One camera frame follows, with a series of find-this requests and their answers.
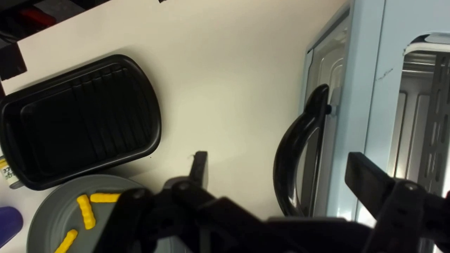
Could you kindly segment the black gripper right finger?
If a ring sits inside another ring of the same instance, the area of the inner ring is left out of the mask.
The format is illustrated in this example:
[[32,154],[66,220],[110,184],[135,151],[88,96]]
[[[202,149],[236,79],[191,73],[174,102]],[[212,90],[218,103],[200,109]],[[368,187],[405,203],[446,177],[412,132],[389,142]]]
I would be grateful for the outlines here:
[[422,239],[450,253],[448,199],[389,177],[360,152],[349,154],[344,183],[375,218],[364,253],[419,253]]

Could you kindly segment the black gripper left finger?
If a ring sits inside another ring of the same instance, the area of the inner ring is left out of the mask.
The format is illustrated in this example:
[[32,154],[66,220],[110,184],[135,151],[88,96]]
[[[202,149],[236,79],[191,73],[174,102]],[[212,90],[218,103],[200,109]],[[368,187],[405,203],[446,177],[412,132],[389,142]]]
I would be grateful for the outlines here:
[[207,165],[208,154],[200,151],[190,173],[169,179],[157,194],[124,191],[94,253],[155,253],[157,242],[169,238],[191,253],[263,253],[261,222],[204,189]]

